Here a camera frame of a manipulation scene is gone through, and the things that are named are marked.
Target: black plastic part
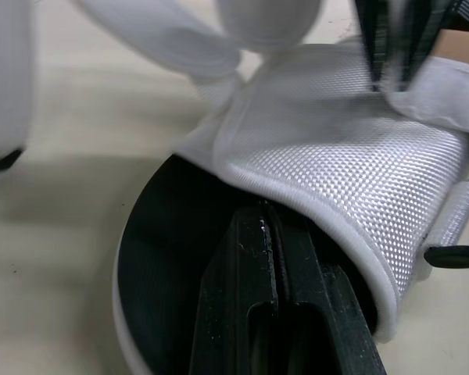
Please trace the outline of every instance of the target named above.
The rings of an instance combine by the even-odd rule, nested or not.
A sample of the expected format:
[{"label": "black plastic part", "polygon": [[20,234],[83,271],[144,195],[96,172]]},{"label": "black plastic part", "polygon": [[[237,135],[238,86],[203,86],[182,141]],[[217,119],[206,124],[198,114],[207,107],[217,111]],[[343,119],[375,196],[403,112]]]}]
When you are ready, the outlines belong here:
[{"label": "black plastic part", "polygon": [[450,269],[469,268],[469,246],[430,248],[425,252],[424,258],[433,267]]},{"label": "black plastic part", "polygon": [[429,248],[425,260],[433,267],[463,269],[469,268],[469,246],[442,246]]},{"label": "black plastic part", "polygon": [[238,211],[202,279],[190,375],[251,373],[249,315],[277,312],[272,253],[260,210]]},{"label": "black plastic part", "polygon": [[143,189],[118,258],[124,317],[156,375],[189,371],[200,281],[235,212],[256,198],[177,156]]},{"label": "black plastic part", "polygon": [[285,277],[291,291],[292,320],[305,308],[322,335],[315,337],[313,363],[302,375],[385,374],[374,340],[348,277],[339,264],[330,262],[326,248],[315,248],[307,220],[289,209],[273,206],[284,249]]},{"label": "black plastic part", "polygon": [[[348,277],[281,207],[238,211],[202,279],[190,375],[385,374]],[[267,350],[257,333],[267,332]]]},{"label": "black plastic part", "polygon": [[23,150],[21,148],[18,148],[12,151],[11,153],[9,153],[7,156],[1,158],[0,159],[0,172],[3,172],[9,169],[11,166],[13,166],[22,153],[23,153]]}]

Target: padded pad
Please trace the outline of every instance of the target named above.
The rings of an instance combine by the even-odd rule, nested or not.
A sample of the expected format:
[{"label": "padded pad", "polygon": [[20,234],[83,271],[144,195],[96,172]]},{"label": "padded pad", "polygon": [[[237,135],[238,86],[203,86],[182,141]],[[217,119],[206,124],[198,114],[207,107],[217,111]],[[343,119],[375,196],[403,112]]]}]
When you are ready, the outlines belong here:
[{"label": "padded pad", "polygon": [[[440,62],[428,70],[452,74]],[[205,150],[195,158],[196,142],[212,145],[211,163]],[[395,333],[417,252],[469,160],[466,134],[406,117],[371,92],[354,44],[272,59],[185,143],[184,157],[308,216],[342,247],[372,290],[381,341]]]}]

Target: beige surface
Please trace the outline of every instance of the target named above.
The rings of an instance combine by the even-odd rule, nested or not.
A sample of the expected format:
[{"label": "beige surface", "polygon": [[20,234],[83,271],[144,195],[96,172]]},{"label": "beige surface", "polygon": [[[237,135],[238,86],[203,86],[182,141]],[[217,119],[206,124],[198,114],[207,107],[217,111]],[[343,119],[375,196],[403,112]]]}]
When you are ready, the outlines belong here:
[{"label": "beige surface", "polygon": [[[206,1],[184,0],[210,18]],[[329,1],[310,40],[353,32]],[[120,232],[144,183],[204,108],[188,82],[129,52],[63,0],[37,4],[38,115],[0,181],[0,375],[127,375],[109,290]],[[244,71],[256,58],[248,56]],[[469,270],[436,270],[380,347],[389,375],[469,374]]]},{"label": "beige surface", "polygon": [[469,64],[469,32],[443,30],[432,53],[435,56]]}]

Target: white padding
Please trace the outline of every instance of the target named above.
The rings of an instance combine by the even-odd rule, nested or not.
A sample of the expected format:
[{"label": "white padding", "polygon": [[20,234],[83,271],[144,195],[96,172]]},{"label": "white padding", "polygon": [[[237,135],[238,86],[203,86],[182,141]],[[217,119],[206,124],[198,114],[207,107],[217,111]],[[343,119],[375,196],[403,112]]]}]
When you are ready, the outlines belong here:
[{"label": "white padding", "polygon": [[[453,62],[428,65],[431,77],[462,77]],[[460,85],[469,95],[469,79]],[[441,86],[415,84],[408,94],[419,98],[413,102],[419,111],[432,119],[447,104],[455,121],[469,124],[466,104],[429,87]],[[436,97],[443,102],[433,105]],[[387,341],[424,236],[465,170],[469,137],[395,111],[371,92],[361,48],[345,43],[275,56],[177,151],[235,187],[308,216],[330,235],[370,287],[379,312],[376,338]]]},{"label": "white padding", "polygon": [[320,5],[321,0],[217,0],[226,31],[257,52],[298,44],[313,26]]},{"label": "white padding", "polygon": [[201,77],[235,71],[239,51],[174,0],[74,0],[117,37],[167,69]]},{"label": "white padding", "polygon": [[0,0],[0,158],[25,146],[34,100],[28,0]]}]

